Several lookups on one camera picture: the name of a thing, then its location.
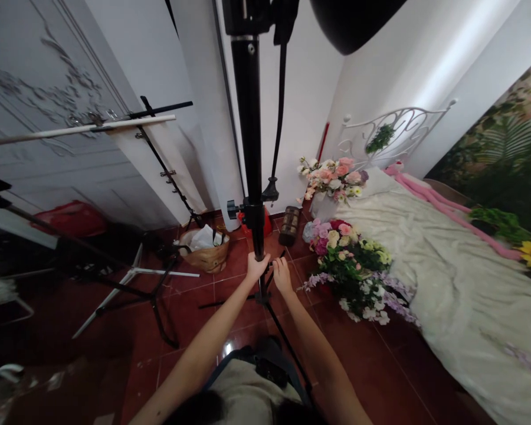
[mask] white bedsheet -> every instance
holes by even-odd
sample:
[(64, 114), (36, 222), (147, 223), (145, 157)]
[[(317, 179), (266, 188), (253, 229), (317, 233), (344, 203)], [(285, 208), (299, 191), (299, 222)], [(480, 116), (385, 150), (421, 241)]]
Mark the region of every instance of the white bedsheet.
[(531, 425), (531, 372), (484, 336), (531, 355), (531, 280), (523, 267), (390, 177), (372, 176), (372, 193), (385, 191), (339, 206), (337, 218), (383, 243), (394, 257), (391, 274), (417, 287), (412, 310), (448, 372), (498, 424)]

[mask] pillow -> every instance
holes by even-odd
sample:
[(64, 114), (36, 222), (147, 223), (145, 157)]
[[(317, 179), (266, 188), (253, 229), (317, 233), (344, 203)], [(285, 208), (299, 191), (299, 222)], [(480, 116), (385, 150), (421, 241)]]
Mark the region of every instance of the pillow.
[(361, 198), (367, 198), (378, 193), (397, 191), (398, 187), (403, 188), (393, 177), (388, 176), (378, 167), (365, 170), (368, 173), (366, 187), (362, 189)]

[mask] pink fabric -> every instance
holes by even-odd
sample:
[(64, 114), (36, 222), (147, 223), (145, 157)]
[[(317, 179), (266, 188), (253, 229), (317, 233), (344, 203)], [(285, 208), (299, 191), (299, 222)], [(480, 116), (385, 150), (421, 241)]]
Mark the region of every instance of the pink fabric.
[(430, 202), (436, 209), (441, 213), (445, 214), (451, 220), (457, 222), (459, 225), (470, 229), (472, 233), (480, 237), (483, 241), (488, 242), (489, 245), (502, 257), (509, 260), (519, 261), (521, 258), (521, 252), (516, 250), (511, 250), (505, 248), (502, 244), (496, 241), (493, 237), (488, 236), (486, 233), (482, 232), (478, 228), (475, 228), (473, 225), (468, 223), (466, 220), (460, 218), (454, 214), (453, 209), (460, 210), (468, 214), (471, 210), (463, 205), (457, 204), (456, 202), (449, 201), (437, 193), (434, 189), (429, 189), (421, 186), (420, 184), (415, 183), (412, 180), (406, 179), (399, 170), (397, 170), (393, 165), (387, 167), (383, 170), (387, 175), (395, 178), (396, 182), (401, 184), (409, 192), (415, 195), (417, 198)]

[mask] brown paper bag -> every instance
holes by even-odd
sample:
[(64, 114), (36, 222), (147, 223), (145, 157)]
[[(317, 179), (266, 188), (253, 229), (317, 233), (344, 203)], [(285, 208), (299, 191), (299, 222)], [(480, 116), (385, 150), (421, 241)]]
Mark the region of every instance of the brown paper bag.
[(230, 244), (230, 237), (223, 233), (214, 232), (222, 236), (222, 243), (213, 248), (205, 248), (197, 251), (191, 251), (189, 243), (193, 236), (199, 230), (189, 230), (179, 241), (179, 253), (181, 257), (191, 266), (196, 267), (206, 273), (216, 274), (221, 272), (226, 267), (226, 255), (228, 254), (228, 246)]

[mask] carved door panel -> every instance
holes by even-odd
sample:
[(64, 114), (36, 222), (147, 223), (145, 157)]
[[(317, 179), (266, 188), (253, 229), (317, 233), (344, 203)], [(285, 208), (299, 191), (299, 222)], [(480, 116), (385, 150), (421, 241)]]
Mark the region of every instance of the carved door panel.
[[(112, 109), (123, 116), (137, 109), (129, 86), (122, 95), (122, 81), (111, 77), (118, 66), (112, 53), (99, 52), (99, 45), (108, 46), (98, 27), (89, 31), (93, 17), (83, 28), (79, 8), (88, 11), (83, 0), (0, 0), (0, 136), (64, 128), (69, 116), (88, 112), (106, 117)], [(12, 184), (9, 199), (32, 213), (82, 200), (113, 221), (176, 224), (102, 133), (0, 146), (0, 179)]]

